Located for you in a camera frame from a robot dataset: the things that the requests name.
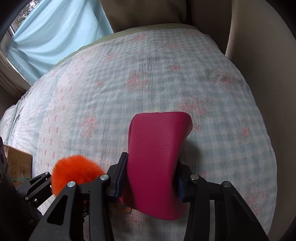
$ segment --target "cardboard box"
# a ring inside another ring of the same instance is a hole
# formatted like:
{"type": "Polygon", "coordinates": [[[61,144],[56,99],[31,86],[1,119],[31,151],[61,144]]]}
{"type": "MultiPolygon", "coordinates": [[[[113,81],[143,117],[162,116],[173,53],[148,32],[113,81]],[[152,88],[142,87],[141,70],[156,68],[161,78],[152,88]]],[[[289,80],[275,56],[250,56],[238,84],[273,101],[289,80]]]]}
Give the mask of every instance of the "cardboard box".
{"type": "Polygon", "coordinates": [[[16,187],[32,178],[32,158],[29,153],[4,145],[4,152],[8,163],[8,173],[16,187]]]}

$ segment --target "orange fluffy ball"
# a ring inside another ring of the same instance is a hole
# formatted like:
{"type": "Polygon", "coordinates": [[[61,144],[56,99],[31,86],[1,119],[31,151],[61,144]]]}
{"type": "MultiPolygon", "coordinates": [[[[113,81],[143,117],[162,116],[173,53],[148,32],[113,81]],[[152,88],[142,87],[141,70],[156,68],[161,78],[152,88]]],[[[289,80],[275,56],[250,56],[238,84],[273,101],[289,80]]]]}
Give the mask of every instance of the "orange fluffy ball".
{"type": "Polygon", "coordinates": [[[57,161],[52,170],[52,193],[57,196],[69,181],[77,184],[92,182],[105,174],[94,161],[82,155],[69,156],[57,161]]]}

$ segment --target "pink leather pouch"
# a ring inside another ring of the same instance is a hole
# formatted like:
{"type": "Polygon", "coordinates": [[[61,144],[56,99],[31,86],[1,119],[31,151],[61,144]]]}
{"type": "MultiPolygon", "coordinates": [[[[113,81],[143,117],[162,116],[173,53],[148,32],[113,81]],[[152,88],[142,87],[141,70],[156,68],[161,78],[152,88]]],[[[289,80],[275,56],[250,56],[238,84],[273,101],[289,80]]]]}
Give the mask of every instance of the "pink leather pouch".
{"type": "Polygon", "coordinates": [[[185,204],[177,197],[173,177],[183,141],[192,129],[184,112],[142,113],[128,133],[127,182],[120,201],[148,215],[179,218],[185,204]]]}

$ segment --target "brown pillow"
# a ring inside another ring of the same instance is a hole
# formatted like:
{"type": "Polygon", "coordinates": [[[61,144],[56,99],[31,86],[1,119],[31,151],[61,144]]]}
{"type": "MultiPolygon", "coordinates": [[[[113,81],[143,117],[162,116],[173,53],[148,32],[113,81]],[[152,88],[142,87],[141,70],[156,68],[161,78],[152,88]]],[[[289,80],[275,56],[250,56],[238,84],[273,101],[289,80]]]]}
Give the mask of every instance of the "brown pillow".
{"type": "Polygon", "coordinates": [[[231,25],[231,0],[189,0],[188,9],[192,25],[208,34],[225,54],[231,25]]]}
{"type": "Polygon", "coordinates": [[[114,32],[160,23],[185,23],[186,0],[101,0],[114,32]]]}

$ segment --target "floral bedspread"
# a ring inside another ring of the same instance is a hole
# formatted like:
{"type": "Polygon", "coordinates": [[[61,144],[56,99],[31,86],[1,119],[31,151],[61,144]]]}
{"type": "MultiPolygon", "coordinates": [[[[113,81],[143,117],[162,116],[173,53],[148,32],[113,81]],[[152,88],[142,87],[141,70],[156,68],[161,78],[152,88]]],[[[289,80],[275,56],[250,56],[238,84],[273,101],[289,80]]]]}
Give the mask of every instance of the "floral bedspread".
{"type": "MultiPolygon", "coordinates": [[[[73,154],[107,171],[127,151],[135,114],[168,111],[193,120],[181,162],[208,181],[232,182],[268,232],[276,159],[262,116],[238,69],[197,30],[145,31],[80,51],[7,110],[0,135],[33,155],[34,176],[73,154]]],[[[164,221],[113,207],[111,214],[116,240],[183,240],[188,216],[164,221]]]]}

